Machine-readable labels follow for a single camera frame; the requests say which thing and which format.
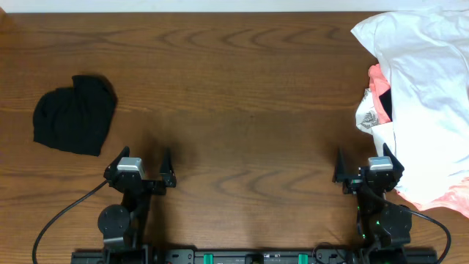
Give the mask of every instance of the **pile of cloth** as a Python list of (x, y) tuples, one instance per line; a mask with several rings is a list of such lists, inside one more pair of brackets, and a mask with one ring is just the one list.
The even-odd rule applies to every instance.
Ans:
[(404, 166), (398, 194), (469, 218), (469, 11), (387, 12), (352, 33), (379, 62), (356, 125)]

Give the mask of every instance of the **wooden tabletop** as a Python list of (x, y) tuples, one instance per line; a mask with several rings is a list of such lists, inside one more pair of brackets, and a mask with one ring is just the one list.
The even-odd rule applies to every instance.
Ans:
[[(352, 168), (374, 155), (355, 110), (376, 63), (351, 35), (371, 13), (7, 15), (0, 31), (0, 263), (31, 263), (43, 226), (103, 181), (128, 145), (155, 174), (170, 147), (175, 189), (152, 203), (147, 240), (199, 249), (353, 245), (356, 200), (331, 182), (338, 147)], [(34, 143), (32, 113), (71, 76), (99, 73), (119, 98), (99, 157)], [(99, 249), (105, 187), (45, 234), (40, 263)], [(406, 203), (395, 194), (391, 201)], [(469, 221), (426, 213), (469, 261)], [(440, 254), (439, 227), (413, 218), (412, 246)]]

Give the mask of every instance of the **green tape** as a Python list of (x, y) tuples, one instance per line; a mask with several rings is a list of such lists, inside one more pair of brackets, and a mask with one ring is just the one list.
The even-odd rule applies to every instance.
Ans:
[(308, 255), (307, 254), (299, 254), (298, 255), (298, 264), (308, 264)]
[(213, 255), (205, 254), (204, 255), (204, 264), (213, 264)]

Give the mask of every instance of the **black cable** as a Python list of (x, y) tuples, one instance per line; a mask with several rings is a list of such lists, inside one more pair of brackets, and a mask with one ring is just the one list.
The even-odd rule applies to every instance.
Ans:
[[(383, 203), (385, 203), (385, 204), (387, 204), (387, 205), (395, 205), (395, 206), (398, 206), (398, 205), (396, 205), (396, 204), (394, 204), (394, 203), (392, 203), (392, 202), (386, 201), (385, 199), (383, 199), (383, 198), (377, 196), (377, 195), (376, 195), (372, 190), (370, 190), (370, 189), (368, 189), (368, 192), (371, 193), (372, 196), (373, 196), (375, 199), (377, 199), (377, 200), (379, 200), (379, 201), (381, 201), (381, 202), (383, 202)], [(445, 231), (445, 233), (446, 233), (446, 246), (445, 246), (445, 250), (443, 250), (443, 253), (442, 253), (441, 256), (438, 258), (437, 262), (435, 262), (435, 264), (440, 264), (440, 263), (442, 263), (442, 261), (445, 259), (446, 255), (447, 255), (448, 252), (449, 252), (449, 248), (451, 247), (451, 234), (450, 234), (448, 228), (446, 228), (446, 227), (445, 227), (443, 224), (441, 224), (439, 221), (436, 221), (436, 220), (434, 220), (433, 218), (431, 218), (431, 217), (429, 217), (429, 216), (425, 216), (424, 214), (417, 213), (417, 212), (415, 212), (414, 210), (411, 210), (411, 209), (406, 208), (406, 207), (404, 207), (404, 206), (400, 206), (400, 209), (402, 209), (403, 211), (406, 211), (406, 212), (408, 212), (408, 213), (412, 213), (414, 216), (418, 216), (418, 217), (423, 218), (423, 219), (425, 219), (425, 220), (427, 220), (427, 221), (430, 221), (430, 222), (432, 222), (433, 224), (436, 224), (437, 226), (441, 227), (441, 229), (442, 229), (443, 231)]]
[(54, 216), (47, 224), (46, 226), (43, 228), (43, 230), (41, 230), (41, 232), (39, 233), (39, 235), (37, 236), (36, 238), (36, 242), (34, 242), (34, 246), (32, 247), (32, 262), (33, 264), (37, 264), (37, 258), (36, 258), (36, 252), (37, 252), (37, 247), (39, 246), (39, 242), (41, 241), (41, 238), (43, 237), (45, 231), (47, 231), (47, 229), (49, 227), (51, 227), (51, 225), (60, 217), (62, 216), (64, 213), (66, 213), (68, 210), (72, 209), (73, 207), (75, 207), (75, 205), (79, 204), (80, 202), (83, 202), (86, 198), (92, 196), (96, 191), (98, 191), (99, 189), (101, 189), (105, 184), (108, 183), (108, 180), (105, 180), (103, 181), (103, 183), (101, 183), (98, 187), (94, 188), (92, 191), (90, 191), (88, 194), (86, 194), (85, 196), (83, 196), (82, 198), (76, 200), (73, 204), (71, 205), (68, 205), (64, 210), (60, 211), (60, 213), (57, 213), (56, 216)]

